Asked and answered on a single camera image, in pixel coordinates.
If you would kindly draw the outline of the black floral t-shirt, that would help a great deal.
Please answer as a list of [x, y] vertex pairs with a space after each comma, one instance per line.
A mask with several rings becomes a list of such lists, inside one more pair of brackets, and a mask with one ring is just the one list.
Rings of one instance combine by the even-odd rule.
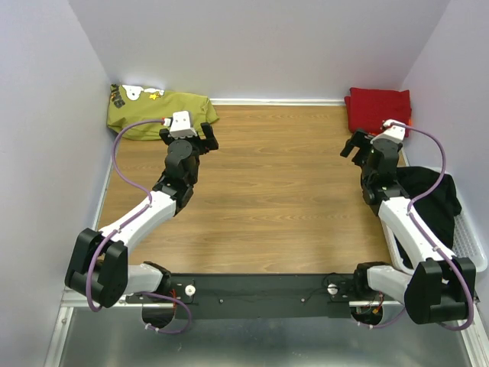
[[[438, 179], [439, 172], [426, 167], [398, 167], [397, 179], [413, 198], [427, 191]], [[441, 183], [429, 195], [414, 204], [416, 211], [447, 247], [452, 249], [455, 233], [455, 217], [461, 214], [455, 182], [450, 174], [444, 174]]]

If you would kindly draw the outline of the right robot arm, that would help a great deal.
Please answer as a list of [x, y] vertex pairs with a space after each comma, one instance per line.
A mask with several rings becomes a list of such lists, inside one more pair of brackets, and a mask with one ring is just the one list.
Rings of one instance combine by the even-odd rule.
[[353, 294], [367, 300], [376, 293], [404, 306], [416, 324], [437, 323], [448, 330], [469, 328], [474, 320], [476, 267], [447, 248], [416, 211], [417, 201], [432, 190], [411, 198], [397, 177], [397, 165], [407, 125], [395, 120], [373, 136], [358, 129], [341, 152], [361, 168], [364, 201], [402, 245], [413, 273], [382, 262], [359, 264], [351, 281]]

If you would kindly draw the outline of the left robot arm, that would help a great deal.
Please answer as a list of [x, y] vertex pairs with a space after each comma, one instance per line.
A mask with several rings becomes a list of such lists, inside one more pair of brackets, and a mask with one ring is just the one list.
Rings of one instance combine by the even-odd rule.
[[143, 239], [187, 205], [198, 181], [200, 156], [219, 143], [208, 122], [196, 132], [179, 115], [160, 130], [160, 138], [167, 145], [165, 168], [145, 199], [112, 224], [84, 229], [76, 238], [65, 285], [84, 295], [94, 312], [112, 307], [124, 295], [145, 294], [153, 302], [170, 295], [166, 268], [150, 261], [130, 265], [128, 259]]

